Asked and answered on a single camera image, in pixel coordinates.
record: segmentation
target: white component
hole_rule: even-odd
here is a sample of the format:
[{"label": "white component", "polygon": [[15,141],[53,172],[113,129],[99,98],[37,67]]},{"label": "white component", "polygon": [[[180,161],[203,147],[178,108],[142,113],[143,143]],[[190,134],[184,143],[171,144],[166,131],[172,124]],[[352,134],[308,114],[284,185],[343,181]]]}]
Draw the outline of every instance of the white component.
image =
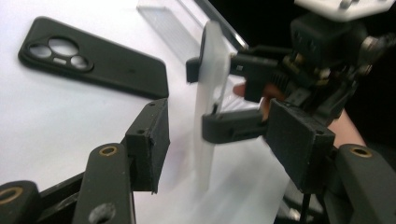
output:
[{"label": "white component", "polygon": [[294,4],[332,21],[353,21],[385,12],[394,2],[395,0],[294,0]]},{"label": "white component", "polygon": [[194,117],[194,158],[200,189],[207,190],[215,145],[202,138],[202,115],[219,112],[221,108],[230,71],[230,52],[218,23],[209,21],[204,36]]}]

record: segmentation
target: finger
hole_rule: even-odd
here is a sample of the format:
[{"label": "finger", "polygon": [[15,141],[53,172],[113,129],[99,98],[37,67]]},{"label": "finger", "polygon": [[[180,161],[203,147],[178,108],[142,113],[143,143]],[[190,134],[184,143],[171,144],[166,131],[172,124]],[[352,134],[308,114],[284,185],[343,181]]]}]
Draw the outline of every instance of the finger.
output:
[{"label": "finger", "polygon": [[285,100],[285,95],[282,91],[274,84],[268,83],[265,85],[264,90],[262,91],[262,96],[265,98],[276,98],[277,100]]},{"label": "finger", "polygon": [[262,111],[262,120],[268,119],[268,114],[270,111],[271,98],[264,97],[262,103],[260,104],[260,109]]},{"label": "finger", "polygon": [[235,85],[233,87],[233,93],[237,96],[243,97],[245,96],[245,87],[246,87],[245,83]]}]

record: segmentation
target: translucent plastic sheet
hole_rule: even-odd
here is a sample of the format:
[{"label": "translucent plastic sheet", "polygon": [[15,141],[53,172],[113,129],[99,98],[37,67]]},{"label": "translucent plastic sheet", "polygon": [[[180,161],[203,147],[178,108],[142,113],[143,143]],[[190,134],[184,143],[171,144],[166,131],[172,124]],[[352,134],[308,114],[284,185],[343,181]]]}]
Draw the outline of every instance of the translucent plastic sheet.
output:
[{"label": "translucent plastic sheet", "polygon": [[194,158],[201,189],[208,188],[215,147],[202,139],[201,117],[219,111],[230,70],[230,53],[217,23],[206,24],[204,39],[194,116]]},{"label": "translucent plastic sheet", "polygon": [[203,22],[181,0],[140,0],[137,10],[182,63],[197,57]]}]

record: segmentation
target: camera cutout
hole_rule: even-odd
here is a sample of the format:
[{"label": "camera cutout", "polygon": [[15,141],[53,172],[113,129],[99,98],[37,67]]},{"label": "camera cutout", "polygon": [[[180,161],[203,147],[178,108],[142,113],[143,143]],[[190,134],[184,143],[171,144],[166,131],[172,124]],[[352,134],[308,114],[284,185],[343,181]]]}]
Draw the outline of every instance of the camera cutout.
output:
[{"label": "camera cutout", "polygon": [[81,56],[73,56],[70,59],[70,63],[77,69],[85,69],[88,67],[88,60]]},{"label": "camera cutout", "polygon": [[55,52],[63,56],[73,56],[78,54],[78,45],[65,38],[51,38],[49,47]]},{"label": "camera cutout", "polygon": [[29,51],[37,58],[48,58],[52,54],[50,48],[45,45],[32,45]]}]

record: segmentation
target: black plastic part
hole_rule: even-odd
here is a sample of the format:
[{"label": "black plastic part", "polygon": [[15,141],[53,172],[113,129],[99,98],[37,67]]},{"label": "black plastic part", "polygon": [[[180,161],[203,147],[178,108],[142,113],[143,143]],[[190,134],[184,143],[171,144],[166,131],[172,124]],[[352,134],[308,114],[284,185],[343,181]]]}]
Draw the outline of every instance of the black plastic part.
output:
[{"label": "black plastic part", "polygon": [[187,82],[194,83],[199,79],[200,58],[192,58],[186,61]]},{"label": "black plastic part", "polygon": [[84,173],[75,175],[40,193],[43,212],[37,224],[69,224],[76,209]]},{"label": "black plastic part", "polygon": [[311,194],[304,194],[303,196],[303,204],[300,211],[300,219],[301,223],[306,223],[308,218],[308,210],[309,210],[309,203],[311,201]]},{"label": "black plastic part", "polygon": [[350,29],[351,24],[348,22],[329,21],[308,13],[290,24],[293,49],[317,67],[335,66],[347,54],[342,37]]},{"label": "black plastic part", "polygon": [[343,145],[335,167],[353,207],[349,223],[396,223],[396,174],[380,154]]},{"label": "black plastic part", "polygon": [[301,106],[305,100],[311,95],[311,91],[305,88],[298,88],[294,91],[285,102],[291,103],[292,105]]},{"label": "black plastic part", "polygon": [[257,138],[264,132],[262,113],[257,109],[202,116],[202,137],[210,143],[222,144]]},{"label": "black plastic part", "polygon": [[312,117],[319,123],[329,126],[333,120],[338,119],[347,103],[355,94],[358,84],[347,85],[343,83],[330,97],[318,106]]},{"label": "black plastic part", "polygon": [[37,186],[30,181],[9,182],[0,186],[0,222],[34,223],[41,213]]},{"label": "black plastic part", "polygon": [[370,50],[366,51],[362,47],[362,43],[367,36],[368,36],[367,30],[362,23],[354,24],[351,27],[350,31],[343,36],[343,43],[344,43],[343,49],[347,53],[344,53],[342,58],[348,64],[352,64],[356,67],[359,67],[361,65],[373,64],[375,62],[370,59],[372,59],[371,56],[375,56],[375,54],[372,53],[374,53],[374,51],[376,50],[370,52]]},{"label": "black plastic part", "polygon": [[330,191],[324,193],[323,200],[329,223],[349,224],[353,208],[348,200],[340,198]]},{"label": "black plastic part", "polygon": [[135,223],[127,151],[121,144],[94,149],[87,163],[73,222]]},{"label": "black plastic part", "polygon": [[128,156],[134,159],[131,167],[136,171],[133,191],[157,193],[170,144],[167,99],[146,105],[126,132],[123,142]]},{"label": "black plastic part", "polygon": [[[73,43],[78,47],[78,53],[68,56],[57,53],[49,46],[49,41],[54,38]],[[50,56],[37,57],[30,51],[34,46],[50,49]],[[74,66],[71,63],[74,57],[85,61],[85,66]],[[35,69],[150,99],[169,95],[163,62],[46,17],[35,19],[21,46],[19,58],[23,64]]]},{"label": "black plastic part", "polygon": [[334,133],[301,108],[273,99],[265,140],[302,193],[322,192],[324,159]]},{"label": "black plastic part", "polygon": [[315,88],[318,78],[312,76],[312,67],[300,66],[295,63],[292,57],[294,55],[288,55],[282,61],[282,68],[288,73],[290,79],[301,88]]},{"label": "black plastic part", "polygon": [[281,62],[285,55],[292,53],[292,49],[258,45],[253,48],[240,49],[238,54],[246,54],[255,57],[268,58]]},{"label": "black plastic part", "polygon": [[245,100],[258,103],[262,99],[265,84],[273,80],[277,73],[276,60],[237,54],[231,58],[230,73],[244,77],[246,82]]}]

